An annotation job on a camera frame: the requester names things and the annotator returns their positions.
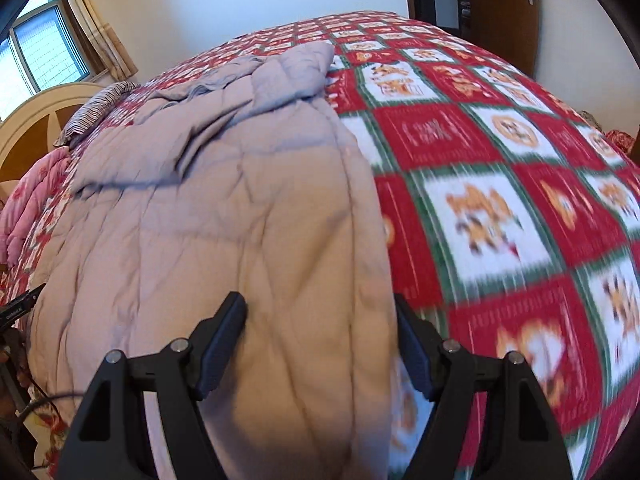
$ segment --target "headboard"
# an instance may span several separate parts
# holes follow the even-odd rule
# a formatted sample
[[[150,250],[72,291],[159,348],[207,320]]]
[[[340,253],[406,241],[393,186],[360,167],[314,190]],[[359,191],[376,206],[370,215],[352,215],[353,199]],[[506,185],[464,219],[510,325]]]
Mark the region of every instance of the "headboard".
[[[97,94],[95,83],[68,83],[39,92],[0,124],[0,182],[19,180],[53,149],[71,116]]]

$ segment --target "silver pivot bolt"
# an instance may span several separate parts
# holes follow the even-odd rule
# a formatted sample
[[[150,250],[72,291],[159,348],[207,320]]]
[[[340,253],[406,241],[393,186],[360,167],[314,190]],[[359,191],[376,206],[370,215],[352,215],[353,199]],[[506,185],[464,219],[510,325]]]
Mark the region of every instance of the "silver pivot bolt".
[[[116,364],[120,359],[122,359],[122,352],[120,350],[111,350],[104,357],[104,360],[110,365]]]
[[[174,352],[184,352],[187,348],[189,348],[189,341],[183,337],[171,341],[171,350]]]
[[[507,354],[507,358],[509,359],[510,362],[512,362],[515,365],[521,365],[524,362],[524,355],[516,351],[509,352]]]
[[[457,342],[455,339],[445,340],[444,343],[442,343],[442,347],[450,354],[455,354],[457,351],[459,351],[462,348],[460,346],[460,343]]]

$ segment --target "door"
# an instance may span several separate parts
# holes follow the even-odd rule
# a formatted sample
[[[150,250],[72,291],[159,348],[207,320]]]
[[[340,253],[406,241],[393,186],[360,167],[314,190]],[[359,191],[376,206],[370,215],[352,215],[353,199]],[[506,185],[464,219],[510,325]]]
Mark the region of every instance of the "door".
[[[533,76],[540,0],[470,0],[470,4],[470,40]]]

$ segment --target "beige curtain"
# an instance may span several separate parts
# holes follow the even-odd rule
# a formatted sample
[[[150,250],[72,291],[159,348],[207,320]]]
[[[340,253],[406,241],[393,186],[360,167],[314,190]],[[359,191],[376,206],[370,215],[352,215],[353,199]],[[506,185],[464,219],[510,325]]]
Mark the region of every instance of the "beige curtain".
[[[100,60],[116,81],[124,81],[138,69],[109,23],[103,22],[91,0],[68,0],[76,20]]]

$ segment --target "window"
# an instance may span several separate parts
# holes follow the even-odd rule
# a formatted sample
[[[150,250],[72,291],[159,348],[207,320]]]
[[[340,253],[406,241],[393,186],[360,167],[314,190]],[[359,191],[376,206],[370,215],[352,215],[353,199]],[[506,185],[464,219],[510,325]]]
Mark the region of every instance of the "window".
[[[91,75],[65,0],[29,0],[0,43],[0,120],[41,90]]]

